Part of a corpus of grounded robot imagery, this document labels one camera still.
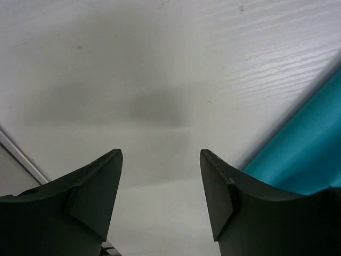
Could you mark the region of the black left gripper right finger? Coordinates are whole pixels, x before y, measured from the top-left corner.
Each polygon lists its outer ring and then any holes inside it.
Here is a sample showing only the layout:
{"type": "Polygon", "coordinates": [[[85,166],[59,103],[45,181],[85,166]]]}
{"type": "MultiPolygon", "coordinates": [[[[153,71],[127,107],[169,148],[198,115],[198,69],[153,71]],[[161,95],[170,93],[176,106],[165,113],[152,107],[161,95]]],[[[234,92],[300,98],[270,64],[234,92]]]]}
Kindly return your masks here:
{"type": "Polygon", "coordinates": [[[200,169],[221,255],[340,255],[340,189],[300,195],[263,183],[212,151],[200,169]]]}

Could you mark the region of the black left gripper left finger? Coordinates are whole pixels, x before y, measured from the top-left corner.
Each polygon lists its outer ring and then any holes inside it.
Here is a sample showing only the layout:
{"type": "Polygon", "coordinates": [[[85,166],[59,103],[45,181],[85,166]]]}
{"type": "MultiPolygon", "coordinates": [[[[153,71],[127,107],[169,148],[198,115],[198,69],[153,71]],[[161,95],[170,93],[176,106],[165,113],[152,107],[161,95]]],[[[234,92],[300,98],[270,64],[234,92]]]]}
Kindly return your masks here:
{"type": "Polygon", "coordinates": [[[19,195],[1,197],[1,255],[99,255],[107,241],[123,154],[19,195]]]}

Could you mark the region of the teal t shirt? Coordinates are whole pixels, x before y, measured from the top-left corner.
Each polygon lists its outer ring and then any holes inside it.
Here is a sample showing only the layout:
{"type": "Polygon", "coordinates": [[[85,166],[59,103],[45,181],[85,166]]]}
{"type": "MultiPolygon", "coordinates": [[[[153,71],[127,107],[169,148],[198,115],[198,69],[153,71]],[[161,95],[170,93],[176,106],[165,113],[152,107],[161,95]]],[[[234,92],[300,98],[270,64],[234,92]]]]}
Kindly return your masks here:
{"type": "Polygon", "coordinates": [[[252,177],[310,195],[340,187],[340,72],[245,167],[252,177]]]}

